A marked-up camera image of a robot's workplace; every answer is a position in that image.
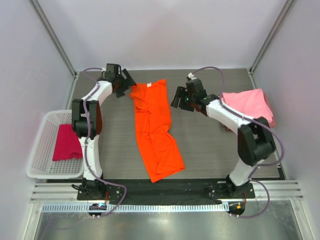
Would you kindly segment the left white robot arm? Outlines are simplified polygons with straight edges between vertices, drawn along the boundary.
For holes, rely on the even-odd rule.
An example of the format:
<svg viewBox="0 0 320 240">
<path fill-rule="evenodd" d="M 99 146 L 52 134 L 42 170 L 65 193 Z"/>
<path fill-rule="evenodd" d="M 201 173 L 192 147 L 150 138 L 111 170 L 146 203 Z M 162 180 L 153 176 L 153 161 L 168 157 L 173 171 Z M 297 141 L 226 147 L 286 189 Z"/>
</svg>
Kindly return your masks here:
<svg viewBox="0 0 320 240">
<path fill-rule="evenodd" d="M 117 98 L 136 85 L 129 72 L 116 63 L 107 63 L 105 68 L 90 67 L 83 71 L 100 70 L 94 87 L 82 98 L 71 103 L 71 127 L 81 146 L 83 176 L 80 185 L 72 187 L 78 191 L 78 200 L 100 200 L 107 195 L 107 185 L 99 157 L 99 138 L 103 130 L 101 105 L 107 97 Z"/>
</svg>

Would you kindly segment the aluminium frame post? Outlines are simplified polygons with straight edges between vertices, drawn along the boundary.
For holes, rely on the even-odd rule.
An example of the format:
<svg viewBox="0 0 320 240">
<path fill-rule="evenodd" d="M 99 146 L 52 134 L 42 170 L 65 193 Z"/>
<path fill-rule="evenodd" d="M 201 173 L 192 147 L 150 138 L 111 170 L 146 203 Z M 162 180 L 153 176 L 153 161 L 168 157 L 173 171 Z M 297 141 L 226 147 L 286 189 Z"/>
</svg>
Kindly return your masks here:
<svg viewBox="0 0 320 240">
<path fill-rule="evenodd" d="M 57 50 L 60 58 L 62 59 L 63 63 L 65 64 L 65 66 L 67 67 L 67 69 L 69 70 L 69 72 L 71 73 L 73 78 L 75 78 L 77 76 L 77 71 L 75 70 L 69 57 L 67 56 L 60 40 L 58 39 L 58 37 L 57 37 L 52 25 L 50 24 L 50 21 L 48 20 L 43 8 L 41 7 L 39 1 L 38 0 L 29 0 L 28 2 L 32 6 L 37 17 L 39 18 L 42 26 L 44 27 L 46 33 L 48 34 L 50 40 L 52 41 L 52 43 L 53 43 L 55 49 Z"/>
<path fill-rule="evenodd" d="M 255 70 L 257 69 L 258 65 L 260 64 L 261 60 L 263 59 L 263 57 L 264 57 L 265 53 L 267 52 L 268 48 L 270 47 L 271 43 L 273 42 L 276 35 L 280 31 L 288 14 L 290 13 L 292 8 L 294 7 L 295 3 L 296 3 L 296 0 L 286 0 L 284 2 L 279 14 L 277 15 L 270 31 L 268 32 L 257 56 L 255 57 L 252 65 L 251 65 L 251 67 L 248 68 L 249 75 L 252 76 L 254 74 Z"/>
</svg>

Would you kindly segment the white plastic basket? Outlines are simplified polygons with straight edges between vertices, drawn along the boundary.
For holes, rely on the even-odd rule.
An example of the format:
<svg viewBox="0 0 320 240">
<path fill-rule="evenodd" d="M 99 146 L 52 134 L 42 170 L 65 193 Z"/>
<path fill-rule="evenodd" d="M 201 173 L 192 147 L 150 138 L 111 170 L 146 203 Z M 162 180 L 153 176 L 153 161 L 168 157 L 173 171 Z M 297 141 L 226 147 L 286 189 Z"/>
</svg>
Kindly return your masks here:
<svg viewBox="0 0 320 240">
<path fill-rule="evenodd" d="M 71 123 L 72 111 L 70 109 L 50 111 L 43 117 L 29 157 L 26 169 L 28 177 L 61 180 L 82 176 L 84 173 L 82 159 L 53 160 L 59 127 Z"/>
</svg>

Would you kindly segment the right aluminium frame post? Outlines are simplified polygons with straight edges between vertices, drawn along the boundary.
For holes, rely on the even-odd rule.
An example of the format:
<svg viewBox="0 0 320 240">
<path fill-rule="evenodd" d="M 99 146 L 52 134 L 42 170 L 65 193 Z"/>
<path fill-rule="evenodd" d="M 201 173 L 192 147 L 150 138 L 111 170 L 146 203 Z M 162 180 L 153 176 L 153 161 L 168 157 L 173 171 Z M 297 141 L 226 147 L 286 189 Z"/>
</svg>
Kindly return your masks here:
<svg viewBox="0 0 320 240">
<path fill-rule="evenodd" d="M 280 31 L 288 14 L 290 13 L 292 8 L 294 7 L 295 3 L 296 3 L 296 0 L 286 0 L 284 2 L 279 14 L 277 15 L 270 31 L 268 32 L 257 56 L 255 57 L 252 65 L 251 65 L 251 67 L 248 68 L 249 75 L 252 76 L 254 74 L 255 70 L 257 69 L 258 65 L 260 64 L 261 60 L 263 59 L 263 57 L 264 57 L 265 53 L 267 52 L 268 48 L 270 47 L 271 43 L 273 42 L 276 35 Z"/>
</svg>

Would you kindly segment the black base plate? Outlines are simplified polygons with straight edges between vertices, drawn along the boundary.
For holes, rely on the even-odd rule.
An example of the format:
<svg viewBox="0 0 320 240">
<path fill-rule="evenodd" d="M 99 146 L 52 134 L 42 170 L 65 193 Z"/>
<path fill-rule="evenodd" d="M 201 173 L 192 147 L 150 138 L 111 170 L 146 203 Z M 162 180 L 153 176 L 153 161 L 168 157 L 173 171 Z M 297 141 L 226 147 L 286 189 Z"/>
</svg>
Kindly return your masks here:
<svg viewBox="0 0 320 240">
<path fill-rule="evenodd" d="M 230 193 L 222 178 L 163 179 L 155 183 L 148 179 L 112 179 L 111 182 L 127 188 L 121 205 L 196 206 L 256 197 L 251 183 Z"/>
</svg>

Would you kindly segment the orange t shirt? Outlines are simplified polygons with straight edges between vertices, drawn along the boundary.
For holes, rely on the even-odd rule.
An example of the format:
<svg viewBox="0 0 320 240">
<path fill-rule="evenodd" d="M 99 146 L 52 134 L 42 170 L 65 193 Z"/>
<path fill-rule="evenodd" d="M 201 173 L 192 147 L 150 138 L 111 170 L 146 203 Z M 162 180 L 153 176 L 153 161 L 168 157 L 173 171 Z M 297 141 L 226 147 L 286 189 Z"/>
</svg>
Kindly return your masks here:
<svg viewBox="0 0 320 240">
<path fill-rule="evenodd" d="M 146 172 L 152 183 L 185 169 L 172 125 L 167 80 L 138 83 L 131 88 L 135 136 Z"/>
</svg>

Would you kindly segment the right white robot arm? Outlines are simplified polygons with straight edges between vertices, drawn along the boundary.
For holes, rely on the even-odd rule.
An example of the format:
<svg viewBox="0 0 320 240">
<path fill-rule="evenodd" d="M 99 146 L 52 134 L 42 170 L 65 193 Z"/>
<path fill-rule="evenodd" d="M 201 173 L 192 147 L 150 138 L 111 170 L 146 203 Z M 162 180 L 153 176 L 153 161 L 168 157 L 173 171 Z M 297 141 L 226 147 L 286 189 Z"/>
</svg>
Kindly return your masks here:
<svg viewBox="0 0 320 240">
<path fill-rule="evenodd" d="M 246 189 L 258 166 L 276 150 L 269 123 L 264 117 L 249 117 L 228 107 L 221 96 L 208 95 L 198 78 L 189 79 L 185 84 L 185 87 L 177 87 L 171 107 L 197 111 L 219 121 L 237 135 L 239 160 L 225 178 L 226 194 L 236 198 Z"/>
</svg>

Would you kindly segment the magenta t shirt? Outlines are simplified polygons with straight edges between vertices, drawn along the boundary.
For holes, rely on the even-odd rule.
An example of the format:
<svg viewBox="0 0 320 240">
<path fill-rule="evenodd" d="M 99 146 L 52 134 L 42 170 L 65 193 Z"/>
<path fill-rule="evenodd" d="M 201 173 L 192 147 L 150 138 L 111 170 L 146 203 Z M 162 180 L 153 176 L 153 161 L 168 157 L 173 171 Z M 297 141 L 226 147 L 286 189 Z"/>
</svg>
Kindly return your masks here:
<svg viewBox="0 0 320 240">
<path fill-rule="evenodd" d="M 72 125 L 61 124 L 58 128 L 52 160 L 57 162 L 82 158 L 82 147 Z"/>
</svg>

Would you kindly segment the left aluminium frame post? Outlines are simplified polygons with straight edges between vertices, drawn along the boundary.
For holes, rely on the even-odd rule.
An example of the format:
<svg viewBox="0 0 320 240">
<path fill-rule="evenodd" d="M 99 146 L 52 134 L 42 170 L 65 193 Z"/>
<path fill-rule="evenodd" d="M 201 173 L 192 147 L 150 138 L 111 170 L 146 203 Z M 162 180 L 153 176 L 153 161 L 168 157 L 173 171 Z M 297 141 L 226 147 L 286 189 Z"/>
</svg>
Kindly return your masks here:
<svg viewBox="0 0 320 240">
<path fill-rule="evenodd" d="M 39 18 L 42 26 L 44 27 L 46 33 L 48 34 L 50 40 L 52 41 L 52 43 L 53 43 L 55 49 L 57 50 L 60 58 L 62 59 L 63 63 L 65 64 L 65 66 L 67 67 L 67 69 L 69 70 L 69 72 L 71 73 L 73 78 L 75 78 L 77 76 L 77 71 L 75 70 L 69 57 L 67 56 L 60 40 L 58 39 L 58 37 L 57 37 L 52 25 L 50 24 L 50 21 L 48 20 L 43 8 L 41 7 L 39 1 L 38 0 L 29 0 L 28 2 L 32 6 L 37 17 Z"/>
</svg>

